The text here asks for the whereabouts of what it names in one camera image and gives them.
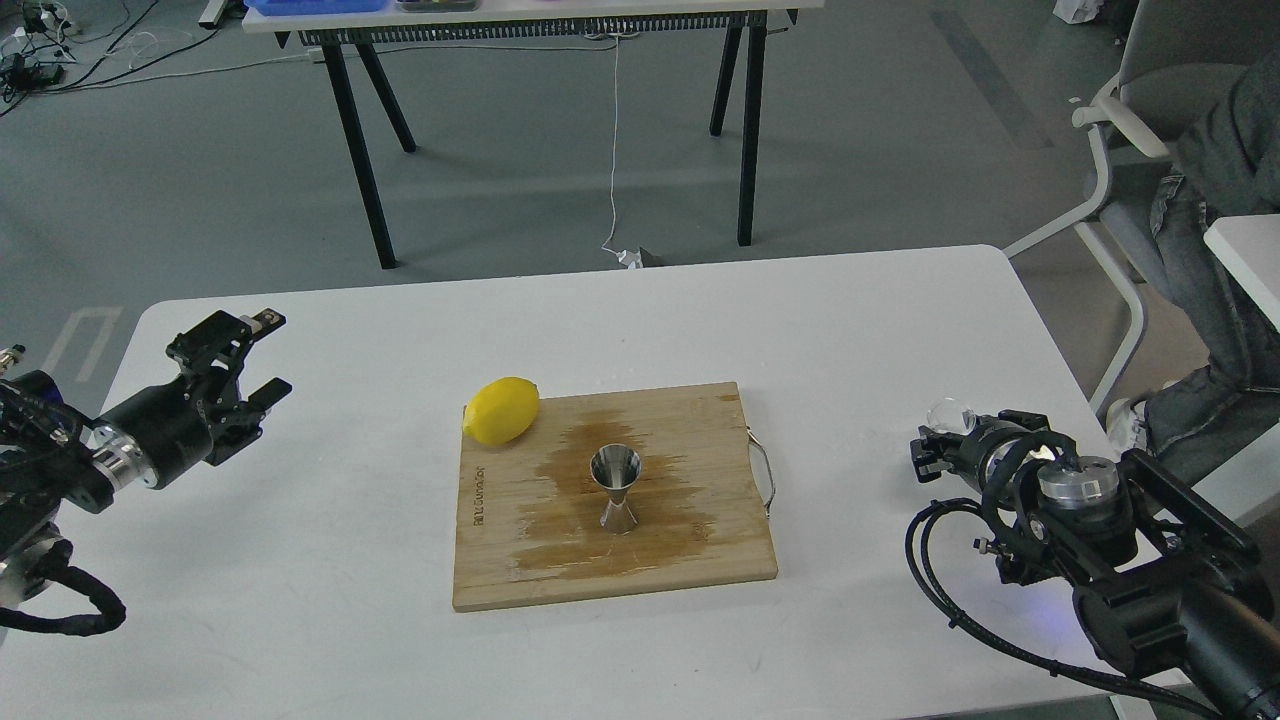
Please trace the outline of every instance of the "black table leg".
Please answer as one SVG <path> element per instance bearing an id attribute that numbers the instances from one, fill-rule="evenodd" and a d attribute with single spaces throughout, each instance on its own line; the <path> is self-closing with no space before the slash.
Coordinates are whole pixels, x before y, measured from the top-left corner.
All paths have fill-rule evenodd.
<path id="1" fill-rule="evenodd" d="M 724 128 L 724 109 L 728 105 L 728 91 L 733 87 L 733 67 L 737 64 L 737 49 L 742 42 L 742 28 L 731 27 L 724 36 L 724 55 L 721 58 L 721 76 L 716 82 L 716 105 L 712 108 L 712 137 L 719 137 Z"/>
<path id="2" fill-rule="evenodd" d="M 351 95 L 351 78 L 347 77 L 347 63 L 342 58 L 340 45 L 321 45 L 324 64 L 329 70 L 329 83 L 333 97 L 338 101 L 338 115 L 342 118 L 342 132 L 347 136 L 347 150 L 351 151 L 351 164 L 356 168 L 356 182 L 360 184 L 360 197 L 365 201 L 365 214 L 369 215 L 369 229 L 374 233 L 374 246 L 378 249 L 378 261 L 383 269 L 396 266 L 396 251 L 387 232 L 387 218 L 383 215 L 383 201 L 378 197 L 378 183 L 374 181 L 374 167 L 369 161 L 369 147 L 365 146 L 365 133 L 360 129 L 360 114 L 356 100 Z"/>
<path id="3" fill-rule="evenodd" d="M 751 27 L 746 45 L 746 118 L 742 123 L 742 179 L 737 201 L 737 243 L 751 245 L 755 217 L 755 163 L 760 145 L 760 97 L 764 94 L 764 26 Z"/>
<path id="4" fill-rule="evenodd" d="M 357 42 L 356 51 L 360 53 L 365 70 L 369 72 L 369 79 L 374 83 L 374 90 L 378 91 L 378 99 L 383 101 L 383 109 L 387 110 L 387 117 L 390 119 L 392 127 L 396 128 L 396 137 L 399 138 L 401 147 L 404 149 L 404 152 L 417 150 L 413 135 L 408 131 L 408 123 L 404 122 L 404 113 L 401 111 L 399 102 L 396 101 L 392 85 L 387 82 L 387 73 L 383 72 L 383 63 L 378 59 L 378 53 L 374 53 L 374 46 L 367 42 Z"/>

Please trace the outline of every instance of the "jigger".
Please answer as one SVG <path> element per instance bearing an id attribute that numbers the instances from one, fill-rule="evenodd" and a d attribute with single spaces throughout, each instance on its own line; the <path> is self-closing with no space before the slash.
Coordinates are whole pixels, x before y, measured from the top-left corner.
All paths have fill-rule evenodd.
<path id="1" fill-rule="evenodd" d="M 639 521 L 627 503 L 627 491 L 640 478 L 640 454 L 625 445 L 605 445 L 591 457 L 591 477 L 609 493 L 600 527 L 616 536 L 635 529 Z"/>

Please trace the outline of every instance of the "metal handle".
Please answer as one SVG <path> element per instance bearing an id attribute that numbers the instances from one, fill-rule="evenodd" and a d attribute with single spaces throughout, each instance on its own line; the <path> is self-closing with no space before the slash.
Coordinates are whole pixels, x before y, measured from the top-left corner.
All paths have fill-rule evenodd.
<path id="1" fill-rule="evenodd" d="M 760 438 L 755 437 L 751 428 L 746 428 L 746 441 L 748 447 L 754 446 L 760 451 L 760 457 L 764 457 L 764 470 L 769 474 L 769 497 L 764 501 L 764 516 L 769 516 L 769 506 L 773 505 L 773 497 L 778 493 L 778 486 L 773 482 L 773 468 L 769 465 L 769 451 L 764 450 L 764 443 Z"/>

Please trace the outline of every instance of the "wooden cutting board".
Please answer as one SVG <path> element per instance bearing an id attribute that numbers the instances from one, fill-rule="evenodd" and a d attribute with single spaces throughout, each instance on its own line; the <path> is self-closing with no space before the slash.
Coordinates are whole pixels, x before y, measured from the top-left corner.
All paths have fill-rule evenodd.
<path id="1" fill-rule="evenodd" d="M 589 462 L 640 454 L 640 524 L 600 527 Z M 494 610 L 776 578 L 737 383 L 544 398 L 493 448 L 462 438 L 453 607 Z"/>

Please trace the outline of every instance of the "table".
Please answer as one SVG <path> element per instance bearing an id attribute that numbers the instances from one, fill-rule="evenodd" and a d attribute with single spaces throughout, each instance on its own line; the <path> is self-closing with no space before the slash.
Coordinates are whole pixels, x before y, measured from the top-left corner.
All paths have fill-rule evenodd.
<path id="1" fill-rule="evenodd" d="M 737 242 L 750 245 L 755 214 L 755 167 L 760 136 L 760 101 L 764 83 L 764 46 L 768 12 L 788 10 L 795 22 L 799 9 L 822 8 L 826 0 L 483 0 L 472 12 L 408 13 L 388 5 L 375 13 L 333 15 L 273 15 L 250 10 L 246 32 L 274 32 L 280 46 L 297 32 L 303 45 L 319 45 L 329 72 L 338 115 L 347 138 L 365 214 L 374 236 L 379 264 L 394 268 L 396 251 L 383 214 L 364 129 L 351 92 L 343 45 L 353 45 L 369 73 L 396 136 L 404 152 L 417 145 L 383 72 L 375 42 L 488 40 L 564 36 L 609 32 L 658 32 L 673 29 L 727 28 L 710 135 L 719 137 L 728 94 L 741 45 L 748 29 L 748 67 L 742 126 L 742 169 L 739 184 Z"/>
<path id="2" fill-rule="evenodd" d="M 177 332 L 265 306 L 288 323 L 242 384 L 293 393 L 221 466 L 63 511 L 74 562 L 129 619 L 92 639 L 10 633 L 0 715 L 887 719 L 1097 693 L 948 630 L 902 555 L 919 509 L 969 492 L 911 469 L 940 397 L 1042 411 L 1110 452 L 995 247 L 161 302 L 106 406 L 173 377 Z M 778 482 L 778 578 L 454 612 L 461 409 L 509 374 L 548 397 L 736 380 Z M 970 548 L 986 528 L 964 523 L 936 533 L 956 600 L 1098 666 L 1066 583 L 1000 585 Z M 23 609 L 83 611 L 54 592 Z"/>
<path id="3" fill-rule="evenodd" d="M 1280 327 L 1280 215 L 1219 218 L 1204 233 L 1204 245 Z"/>

